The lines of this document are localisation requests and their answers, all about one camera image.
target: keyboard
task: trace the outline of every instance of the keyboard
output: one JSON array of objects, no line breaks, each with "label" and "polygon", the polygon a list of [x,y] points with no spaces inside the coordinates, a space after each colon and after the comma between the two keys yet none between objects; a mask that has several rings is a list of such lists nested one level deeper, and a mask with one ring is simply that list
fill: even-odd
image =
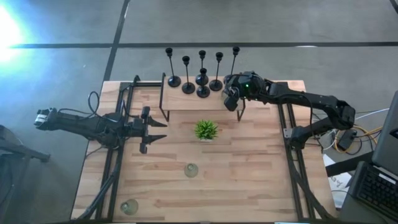
[{"label": "keyboard", "polygon": [[398,222],[398,180],[364,163],[352,196]]}]

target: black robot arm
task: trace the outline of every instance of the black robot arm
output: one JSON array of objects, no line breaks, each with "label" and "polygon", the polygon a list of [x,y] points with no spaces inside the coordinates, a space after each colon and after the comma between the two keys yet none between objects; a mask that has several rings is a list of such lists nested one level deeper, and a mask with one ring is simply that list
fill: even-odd
[{"label": "black robot arm", "polygon": [[224,84],[224,93],[228,96],[224,104],[230,111],[236,109],[239,99],[256,100],[264,104],[291,103],[323,110],[328,115],[327,118],[306,127],[298,126],[291,130],[284,130],[285,137],[290,140],[290,145],[296,149],[303,149],[305,142],[314,134],[321,134],[332,129],[346,130],[354,125],[355,109],[334,96],[291,90],[281,83],[263,79],[254,72],[228,75],[224,78]]},{"label": "black robot arm", "polygon": [[114,149],[120,146],[122,139],[142,138],[140,152],[147,153],[146,145],[166,135],[148,135],[148,125],[153,127],[167,127],[149,116],[150,108],[143,107],[141,117],[134,116],[133,121],[124,124],[121,113],[109,113],[102,117],[82,117],[74,114],[62,113],[55,108],[38,110],[35,126],[39,130],[64,130],[79,134],[88,140],[97,140],[101,145]]}]

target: potted plant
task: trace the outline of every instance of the potted plant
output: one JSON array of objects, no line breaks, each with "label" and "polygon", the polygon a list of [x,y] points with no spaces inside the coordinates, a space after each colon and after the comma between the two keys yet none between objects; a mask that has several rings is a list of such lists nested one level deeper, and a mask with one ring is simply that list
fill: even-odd
[{"label": "potted plant", "polygon": [[212,141],[217,137],[217,128],[214,122],[201,120],[195,126],[195,135],[201,141]]}]

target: gray floor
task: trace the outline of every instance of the gray floor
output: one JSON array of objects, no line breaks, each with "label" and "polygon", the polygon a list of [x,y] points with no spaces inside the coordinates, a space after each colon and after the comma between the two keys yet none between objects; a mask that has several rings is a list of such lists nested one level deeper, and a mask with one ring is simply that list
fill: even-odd
[{"label": "gray floor", "polygon": [[[0,0],[19,26],[21,43],[111,43],[123,0]],[[379,42],[398,41],[398,15],[388,0],[133,0],[121,36],[130,42]],[[199,71],[199,49],[175,49],[175,73],[183,55]],[[205,67],[231,66],[231,49],[204,49]],[[36,130],[38,109],[88,110],[86,96],[100,91],[110,49],[19,49],[0,61],[0,124],[27,146],[49,152],[34,161],[13,201],[9,223],[69,219],[87,141],[63,131]],[[272,80],[304,80],[307,91],[335,95],[357,111],[387,108],[398,87],[398,47],[242,48],[235,71],[254,70]],[[119,49],[111,80],[158,80],[170,74],[164,49]],[[367,129],[386,113],[358,120]],[[342,160],[346,155],[329,155]]]}]

